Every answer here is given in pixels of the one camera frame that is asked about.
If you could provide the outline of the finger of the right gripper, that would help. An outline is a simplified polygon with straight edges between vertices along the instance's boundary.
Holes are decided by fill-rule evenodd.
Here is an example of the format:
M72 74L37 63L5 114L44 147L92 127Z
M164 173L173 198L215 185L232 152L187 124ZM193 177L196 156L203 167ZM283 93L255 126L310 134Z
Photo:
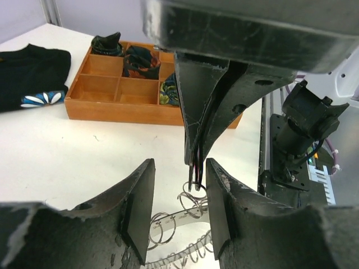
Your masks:
M218 58L175 53L174 66L185 125L184 161L186 165L190 165L206 105L218 81L227 72L229 62Z

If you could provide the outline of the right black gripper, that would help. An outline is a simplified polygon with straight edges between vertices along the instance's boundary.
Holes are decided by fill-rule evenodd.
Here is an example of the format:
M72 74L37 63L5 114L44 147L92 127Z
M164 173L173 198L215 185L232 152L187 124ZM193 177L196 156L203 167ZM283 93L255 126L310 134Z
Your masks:
M293 82L296 71L332 71L358 46L357 1L140 5L143 32L158 47L239 61L229 63L211 96L196 141L196 165L204 162L214 142L241 113Z

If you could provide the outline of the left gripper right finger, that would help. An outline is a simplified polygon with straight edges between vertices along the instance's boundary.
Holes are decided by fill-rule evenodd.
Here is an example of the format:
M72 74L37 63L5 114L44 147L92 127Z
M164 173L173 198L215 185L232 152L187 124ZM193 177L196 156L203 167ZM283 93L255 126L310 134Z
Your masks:
M214 257L221 268L357 268L358 207L293 208L206 161Z

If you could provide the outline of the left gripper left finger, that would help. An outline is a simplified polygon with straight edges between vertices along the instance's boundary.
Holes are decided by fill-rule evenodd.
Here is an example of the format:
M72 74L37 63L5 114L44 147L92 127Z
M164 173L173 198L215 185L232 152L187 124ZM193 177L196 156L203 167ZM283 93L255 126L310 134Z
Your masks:
M2 268L140 268L145 264L155 162L72 210L1 203Z

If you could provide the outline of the metal disc with keyrings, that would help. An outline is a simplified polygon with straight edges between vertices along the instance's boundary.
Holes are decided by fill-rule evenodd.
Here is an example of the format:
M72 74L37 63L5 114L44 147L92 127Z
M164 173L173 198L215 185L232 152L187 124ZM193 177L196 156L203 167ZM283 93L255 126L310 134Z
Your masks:
M159 212L151 218L148 261L143 268L186 268L214 253L206 188L183 184L177 196L182 210Z

